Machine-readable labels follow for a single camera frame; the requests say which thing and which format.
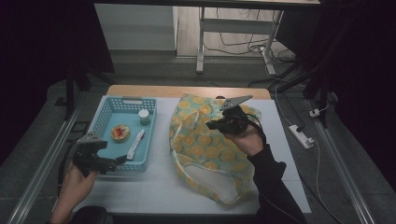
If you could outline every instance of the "wooden table edge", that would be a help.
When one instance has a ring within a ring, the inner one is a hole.
[[[229,88],[229,87],[186,87],[186,86],[144,86],[144,85],[112,85],[107,95],[133,97],[171,97],[180,98],[184,94],[216,98],[224,96],[232,98],[243,95],[253,95],[253,99],[271,100],[267,89]]]

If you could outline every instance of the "white wall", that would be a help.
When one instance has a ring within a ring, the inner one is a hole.
[[[95,8],[110,50],[177,48],[176,7],[95,4]]]

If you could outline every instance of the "small jar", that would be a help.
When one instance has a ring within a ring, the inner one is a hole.
[[[140,123],[142,125],[148,125],[149,124],[149,111],[147,109],[141,109],[139,111],[139,118],[140,118]]]

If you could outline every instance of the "orange flower pattern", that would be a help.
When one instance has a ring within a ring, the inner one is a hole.
[[[253,166],[232,141],[219,131],[209,130],[205,124],[209,120],[222,118],[219,109],[223,103],[224,100],[190,94],[181,97],[171,118],[169,143],[171,158],[181,180],[219,204],[232,204],[248,192]],[[257,118],[262,114],[253,107],[241,107],[245,113]],[[188,165],[228,174],[234,180],[237,195],[231,202],[222,201],[217,192],[184,172],[184,167]]]

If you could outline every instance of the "jar lid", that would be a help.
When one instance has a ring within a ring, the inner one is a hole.
[[[149,116],[149,111],[147,109],[141,109],[139,111],[139,117],[141,119],[146,119]]]
[[[111,130],[111,137],[116,141],[116,142],[123,142],[126,139],[128,139],[130,135],[129,127],[125,124],[119,124],[114,126],[114,128]]]

